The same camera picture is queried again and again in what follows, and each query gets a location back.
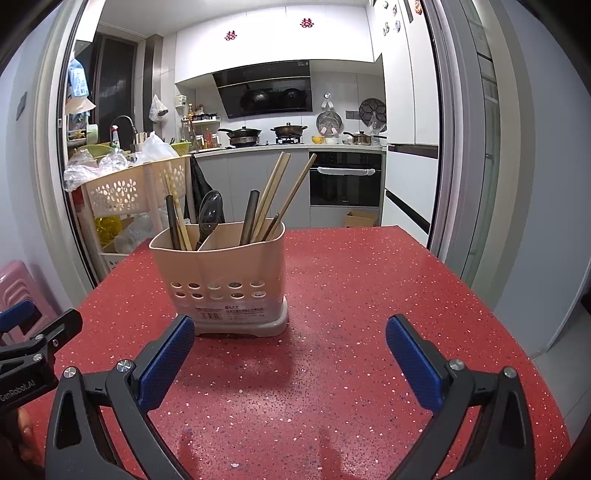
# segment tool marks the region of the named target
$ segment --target chopstick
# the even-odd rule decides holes
[[[178,229],[180,231],[180,240],[181,240],[181,248],[183,250],[192,250],[191,248],[191,240],[189,238],[189,233],[187,232],[187,227],[184,224],[183,219],[183,211],[181,210],[181,204],[178,201],[178,193],[177,188],[173,182],[172,178],[172,166],[170,162],[168,163],[168,171],[164,170],[162,172],[163,175],[163,185],[165,189],[168,191],[169,195],[172,195],[174,201],[174,208],[177,213],[177,224]]]
[[[273,180],[275,179],[275,176],[277,175],[277,171],[279,170],[279,165],[281,164],[281,159],[283,158],[283,155],[285,155],[285,152],[281,152],[279,154],[279,158],[277,159],[277,162],[275,162],[275,167],[273,167],[273,172],[271,173],[271,176],[269,177],[269,180],[267,181],[267,185],[265,185],[265,190],[262,191],[262,195],[259,198],[259,203],[258,203],[258,206],[256,207],[255,226],[258,224],[259,218],[261,217],[261,210],[262,210],[263,204],[267,201],[267,197],[269,196],[269,190],[271,189],[271,185],[273,183]]]
[[[166,195],[166,213],[168,214],[168,224],[170,226],[170,241],[175,250],[181,249],[181,239],[178,234],[177,214],[174,209],[174,199],[172,195]]]
[[[261,192],[258,190],[251,190],[251,195],[248,197],[248,205],[246,206],[246,216],[244,217],[244,224],[242,225],[242,235],[240,237],[240,246],[248,245],[251,242],[252,230],[255,226],[255,215],[258,207],[258,199]]]
[[[268,192],[267,198],[262,202],[260,216],[259,216],[258,220],[255,222],[255,228],[252,233],[251,243],[261,241],[259,237],[261,236],[262,226],[265,223],[265,218],[267,217],[267,213],[269,212],[269,208],[271,208],[271,203],[273,202],[273,199],[275,198],[275,194],[277,194],[277,189],[279,188],[279,183],[281,182],[281,179],[283,178],[283,174],[285,173],[285,169],[287,168],[287,164],[288,164],[290,158],[291,158],[291,154],[282,152],[281,155],[279,156],[279,160],[277,160],[277,164],[275,165],[277,172],[275,173],[274,177],[271,175],[271,177],[272,177],[271,186],[269,187],[269,192]]]
[[[285,215],[285,212],[287,211],[287,209],[290,206],[291,201],[294,199],[294,197],[296,196],[296,193],[298,191],[298,189],[300,188],[301,184],[303,183],[304,179],[306,178],[306,175],[308,175],[308,171],[311,169],[312,165],[314,164],[314,162],[316,161],[316,154],[312,154],[312,156],[310,157],[310,159],[308,160],[308,163],[306,164],[306,166],[304,167],[304,170],[301,171],[299,178],[297,179],[295,185],[293,186],[293,188],[291,189],[290,194],[287,196],[287,200],[285,201],[285,203],[283,204],[283,207],[281,208],[281,210],[279,210],[279,213],[275,216],[275,218],[273,219],[273,221],[271,222],[272,225],[272,229],[269,226],[269,231],[265,233],[264,237],[265,240],[272,235],[273,233],[275,233],[275,230],[277,230],[277,226],[281,225],[281,219],[283,218],[283,216]]]

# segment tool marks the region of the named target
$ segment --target blue gripper pad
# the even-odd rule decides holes
[[[437,412],[443,405],[442,379],[398,318],[386,324],[386,342],[420,405]]]
[[[185,317],[139,379],[138,405],[144,413],[160,406],[195,341],[195,324]]]
[[[18,327],[32,317],[36,309],[35,304],[26,299],[0,313],[0,332],[10,332],[14,327]]]

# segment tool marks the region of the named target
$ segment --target sink faucet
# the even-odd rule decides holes
[[[136,153],[138,151],[138,144],[137,144],[137,134],[138,131],[135,129],[135,125],[134,125],[134,121],[131,119],[131,117],[128,117],[127,115],[119,115],[116,116],[113,121],[111,122],[111,126],[109,127],[109,135],[111,136],[111,144],[113,143],[113,125],[115,124],[115,122],[119,119],[119,118],[126,118],[127,120],[129,120],[129,124],[131,125],[131,129],[132,129],[132,134],[133,134],[133,147],[132,147],[132,151],[131,153]]]

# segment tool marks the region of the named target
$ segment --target red speckled countertop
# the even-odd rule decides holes
[[[385,480],[427,424],[388,350],[387,318],[404,313],[447,358],[471,369],[515,367],[534,428],[537,479],[569,449],[544,381],[511,335],[443,264],[397,227],[289,232],[290,323],[268,339],[197,338],[161,408],[162,437],[200,480]],[[146,245],[80,306],[82,333],[56,371],[110,369],[157,338],[175,311]],[[47,428],[51,394],[29,405]],[[469,437],[460,430],[440,475]],[[115,443],[124,441],[107,415]],[[128,448],[122,457],[141,474]]]

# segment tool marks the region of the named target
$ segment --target cardboard box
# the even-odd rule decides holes
[[[345,227],[352,226],[375,226],[378,221],[378,212],[361,212],[360,210],[351,210],[345,216]]]

